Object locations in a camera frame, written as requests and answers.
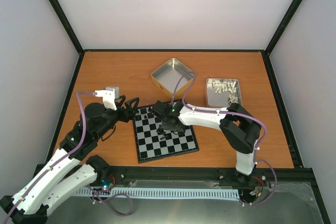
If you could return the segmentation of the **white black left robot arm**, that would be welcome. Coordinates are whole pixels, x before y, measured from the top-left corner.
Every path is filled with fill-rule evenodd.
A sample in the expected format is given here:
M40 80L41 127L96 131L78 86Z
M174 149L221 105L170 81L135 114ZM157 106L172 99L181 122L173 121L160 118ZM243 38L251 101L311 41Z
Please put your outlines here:
M117 122L135 117L140 99L115 98L103 91L93 93L102 103L80 107L80 120L60 143L48 163L23 189L1 199L6 212L4 222L46 223L48 217L69 197L93 182L104 183L109 177L109 164L99 155L80 162L98 146L99 140Z

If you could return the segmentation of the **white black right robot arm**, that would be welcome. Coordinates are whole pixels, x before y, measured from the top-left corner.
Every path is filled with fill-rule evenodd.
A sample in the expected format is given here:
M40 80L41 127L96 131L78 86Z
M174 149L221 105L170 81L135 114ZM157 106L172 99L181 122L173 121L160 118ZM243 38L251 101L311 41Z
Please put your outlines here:
M205 108L187 104L184 99L176 102L156 101L148 112L159 119L159 133L185 133L188 126L202 126L223 133L236 151L236 170L251 175L257 160L259 145L267 135L266 126L238 103L224 108Z

